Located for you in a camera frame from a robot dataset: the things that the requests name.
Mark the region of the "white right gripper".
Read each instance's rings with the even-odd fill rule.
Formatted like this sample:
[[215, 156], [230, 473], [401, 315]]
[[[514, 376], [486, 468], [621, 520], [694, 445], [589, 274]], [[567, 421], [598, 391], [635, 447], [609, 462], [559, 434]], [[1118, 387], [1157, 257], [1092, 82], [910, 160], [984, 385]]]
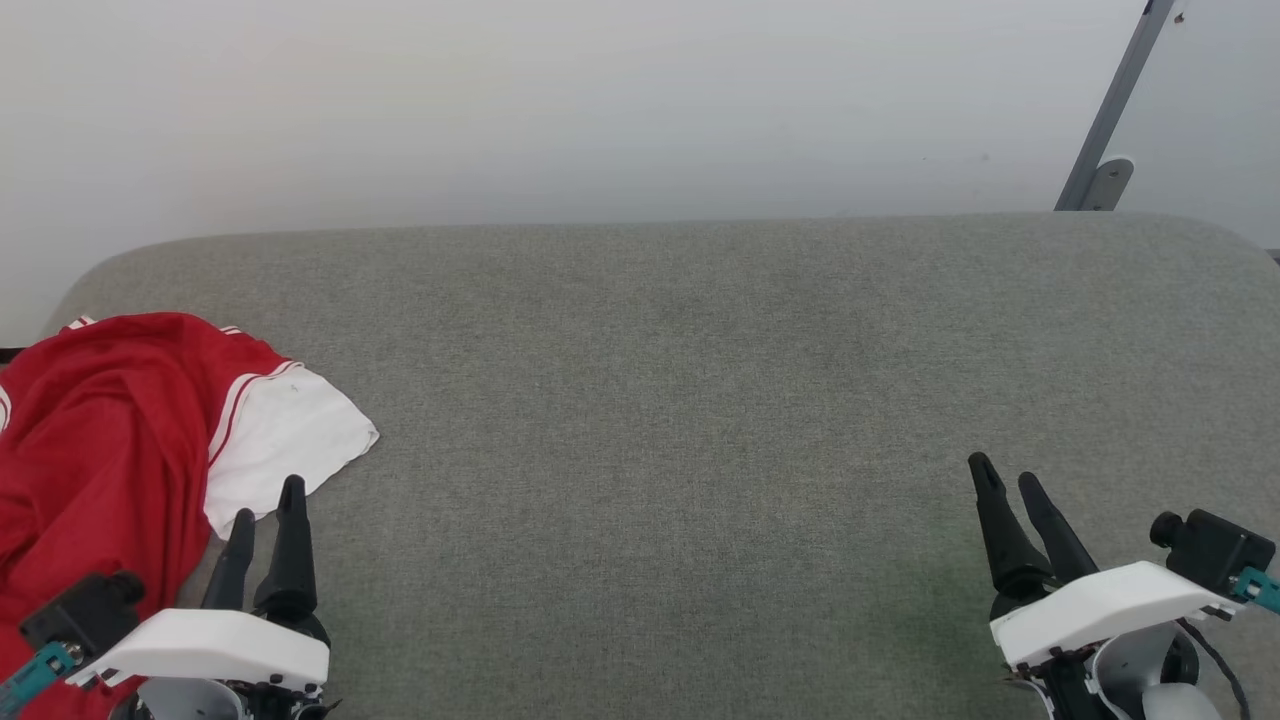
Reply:
[[[1024, 471], [1018, 488], [1043, 556], [989, 457], [974, 452], [968, 465], [996, 592], [991, 611], [1007, 612], [991, 634], [1009, 682], [1039, 698], [1044, 720], [1224, 720], [1194, 679], [1162, 674], [1179, 641], [1202, 646], [1189, 620], [1233, 619], [1240, 603], [1153, 562], [1098, 573], [1039, 478]], [[1053, 578], [1065, 587], [1050, 593]]]

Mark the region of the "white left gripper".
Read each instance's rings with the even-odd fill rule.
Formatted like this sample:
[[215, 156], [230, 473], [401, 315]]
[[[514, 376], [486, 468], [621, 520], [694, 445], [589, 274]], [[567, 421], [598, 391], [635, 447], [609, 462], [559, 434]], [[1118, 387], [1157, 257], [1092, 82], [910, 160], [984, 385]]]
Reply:
[[241, 612], [253, 560], [256, 516], [241, 509], [215, 562], [204, 609], [166, 609], [104, 656], [70, 674], [72, 685], [138, 679], [133, 705], [150, 720], [326, 720], [330, 648], [316, 618], [306, 484], [285, 478], [276, 538], [253, 614]]

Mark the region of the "red and white basketball jersey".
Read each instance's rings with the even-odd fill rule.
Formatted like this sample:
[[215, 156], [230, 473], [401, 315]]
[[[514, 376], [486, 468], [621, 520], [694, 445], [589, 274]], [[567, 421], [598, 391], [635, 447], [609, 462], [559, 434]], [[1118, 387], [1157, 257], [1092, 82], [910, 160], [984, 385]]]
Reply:
[[[26, 348], [0, 369], [0, 683], [37, 651], [19, 624], [91, 573], [143, 582], [140, 624], [198, 606], [241, 509], [253, 592], [285, 478], [308, 496], [378, 437], [302, 363], [189, 314], [81, 316]], [[70, 674], [15, 720], [111, 720], [136, 688]]]

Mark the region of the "grey fabric sofa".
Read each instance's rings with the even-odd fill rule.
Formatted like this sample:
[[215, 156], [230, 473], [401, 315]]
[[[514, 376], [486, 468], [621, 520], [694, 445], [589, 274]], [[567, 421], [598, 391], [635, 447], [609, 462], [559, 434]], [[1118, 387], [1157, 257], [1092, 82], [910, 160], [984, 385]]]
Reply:
[[243, 234], [79, 315], [237, 325], [380, 433], [308, 500], [339, 720], [1043, 720], [966, 457], [1103, 568], [1280, 541], [1280, 265], [1106, 213]]

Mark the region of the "grey metal post bracket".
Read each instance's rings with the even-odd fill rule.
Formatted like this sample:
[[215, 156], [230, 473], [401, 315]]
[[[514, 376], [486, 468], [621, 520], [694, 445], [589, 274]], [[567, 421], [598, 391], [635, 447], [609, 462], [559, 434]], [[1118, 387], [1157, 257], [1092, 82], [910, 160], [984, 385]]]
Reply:
[[1132, 179], [1135, 163], [1117, 156], [1100, 164], [1079, 202], [1080, 211], [1115, 211]]

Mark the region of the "grey metal post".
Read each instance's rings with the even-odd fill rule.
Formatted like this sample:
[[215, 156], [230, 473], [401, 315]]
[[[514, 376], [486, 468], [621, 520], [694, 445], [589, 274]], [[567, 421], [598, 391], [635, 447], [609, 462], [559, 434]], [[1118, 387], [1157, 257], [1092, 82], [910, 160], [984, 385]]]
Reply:
[[1111, 158], [1123, 156], [1108, 151], [1110, 142], [1174, 5], [1175, 0], [1146, 0], [1144, 10], [1062, 186], [1055, 211], [1080, 211], [1079, 202], [1096, 168]]

